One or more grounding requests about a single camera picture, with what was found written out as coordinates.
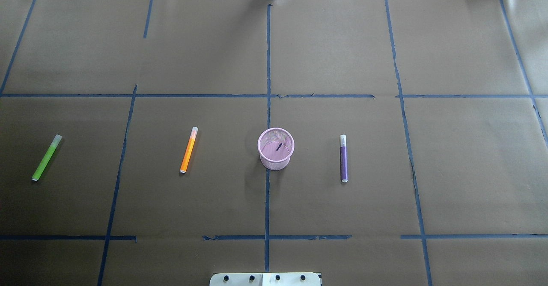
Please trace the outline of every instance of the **pen holder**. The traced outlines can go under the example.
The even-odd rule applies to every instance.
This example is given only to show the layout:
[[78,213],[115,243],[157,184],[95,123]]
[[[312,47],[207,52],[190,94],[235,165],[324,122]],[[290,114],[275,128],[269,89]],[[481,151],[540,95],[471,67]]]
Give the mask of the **pen holder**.
[[293,150],[293,136],[283,128],[269,128],[257,142],[262,164],[270,170],[280,170],[289,164]]

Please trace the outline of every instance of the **blue painter's tape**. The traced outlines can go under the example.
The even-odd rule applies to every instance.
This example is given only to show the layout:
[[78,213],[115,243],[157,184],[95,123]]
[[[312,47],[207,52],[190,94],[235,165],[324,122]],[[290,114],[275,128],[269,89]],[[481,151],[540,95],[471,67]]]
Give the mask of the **blue painter's tape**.
[[403,95],[404,98],[529,98],[529,95]]
[[4,97],[22,97],[22,98],[131,98],[133,95],[127,94],[80,94],[80,93],[10,93],[3,95]]
[[539,122],[540,131],[542,132],[542,137],[544,138],[544,144],[546,145],[546,147],[548,147],[548,136],[546,135],[546,128],[544,128],[544,122],[542,122],[542,117],[540,116],[539,108],[536,106],[533,90],[531,89],[531,84],[529,83],[529,77],[527,77],[527,72],[525,71],[525,67],[523,66],[523,61],[521,59],[521,55],[519,54],[517,44],[515,43],[512,27],[510,26],[510,22],[508,21],[508,15],[506,14],[504,0],[499,0],[499,1],[500,1],[500,7],[503,10],[504,22],[506,23],[506,28],[508,29],[510,40],[512,41],[512,46],[515,50],[515,56],[517,57],[519,68],[521,69],[521,73],[523,74],[523,79],[525,79],[525,85],[527,86],[527,91],[529,91],[529,97],[531,98],[531,102],[533,103],[533,109],[535,111],[536,120]]
[[270,95],[272,93],[270,83],[270,8],[272,5],[266,7],[266,128],[270,128]]
[[270,169],[266,170],[265,195],[265,272],[270,271]]
[[[104,235],[0,235],[0,240],[23,241],[23,240],[104,240]],[[111,240],[136,241],[134,235],[116,235]]]
[[12,54],[12,59],[9,60],[8,68],[6,69],[6,75],[4,75],[4,81],[2,82],[2,86],[0,87],[0,96],[2,96],[2,93],[4,92],[4,88],[6,88],[6,83],[8,82],[9,73],[12,71],[12,66],[13,66],[13,62],[15,61],[15,56],[17,55],[17,51],[19,50],[19,46],[21,45],[23,36],[25,35],[25,30],[27,29],[27,25],[29,25],[29,19],[31,18],[31,14],[33,14],[35,3],[36,3],[36,0],[33,0],[29,8],[29,12],[27,13],[27,18],[25,19],[25,23],[23,23],[23,28],[21,29],[19,38],[17,39],[17,43],[15,44],[15,48]]
[[268,95],[225,95],[225,94],[155,94],[155,93],[142,93],[138,94],[138,98],[266,98]]
[[264,235],[216,235],[211,238],[206,235],[203,235],[202,238],[204,241],[209,240],[264,240]]
[[417,205],[417,216],[419,218],[419,229],[420,229],[421,241],[423,244],[423,256],[424,256],[424,265],[426,269],[426,278],[428,280],[428,285],[432,286],[432,274],[430,272],[430,259],[428,257],[428,247],[426,245],[426,238],[425,238],[425,232],[424,232],[423,212],[420,206],[419,186],[417,185],[417,176],[415,174],[415,162],[413,161],[413,151],[411,149],[411,139],[409,137],[407,117],[405,116],[405,104],[403,101],[402,82],[399,77],[398,65],[396,64],[396,46],[394,43],[394,33],[392,30],[392,21],[390,18],[390,7],[389,7],[388,0],[384,0],[384,3],[386,7],[386,19],[388,21],[388,30],[390,33],[390,44],[392,45],[392,58],[394,61],[394,70],[396,72],[396,79],[398,80],[399,103],[402,109],[403,128],[405,130],[405,141],[407,142],[407,153],[409,155],[409,162],[411,163],[411,170],[413,171],[413,186],[415,188],[415,204]]
[[120,155],[120,163],[118,165],[118,175],[116,176],[116,185],[114,187],[114,195],[112,197],[112,205],[110,208],[110,217],[108,218],[108,226],[106,230],[106,236],[104,239],[104,247],[103,247],[103,255],[101,259],[101,267],[99,270],[99,277],[97,280],[97,285],[102,285],[102,279],[104,275],[104,265],[106,264],[106,257],[108,254],[108,243],[110,241],[110,234],[112,231],[112,221],[114,220],[114,212],[116,210],[116,200],[118,198],[118,190],[120,188],[120,177],[122,174],[122,165],[124,164],[124,158],[125,158],[125,149],[127,148],[128,143],[128,133],[129,133],[129,125],[131,124],[131,117],[133,116],[133,107],[135,106],[135,96],[137,95],[137,85],[133,88],[133,97],[131,98],[131,105],[129,106],[129,114],[128,114],[128,122],[125,125],[125,135],[124,135],[124,142],[122,145],[122,153]]
[[280,99],[282,98],[375,98],[375,95],[317,95],[313,93],[311,95],[283,95]]
[[145,23],[145,33],[143,33],[143,38],[146,39],[146,35],[149,33],[149,22],[150,22],[150,13],[152,12],[152,2],[154,0],[149,0],[149,11],[146,14],[146,23]]
[[[270,128],[270,96],[271,71],[270,71],[270,15],[272,5],[266,6],[266,128]],[[270,170],[266,170],[265,192],[265,272],[270,272]]]
[[348,240],[351,235],[271,235],[271,240]]
[[[418,240],[421,235],[402,235],[403,240]],[[426,239],[548,239],[546,234],[535,233],[473,233],[473,234],[454,234],[454,235],[426,235]]]
[[[265,240],[264,235],[203,235],[204,241],[214,240]],[[269,240],[348,240],[352,235],[269,235]]]

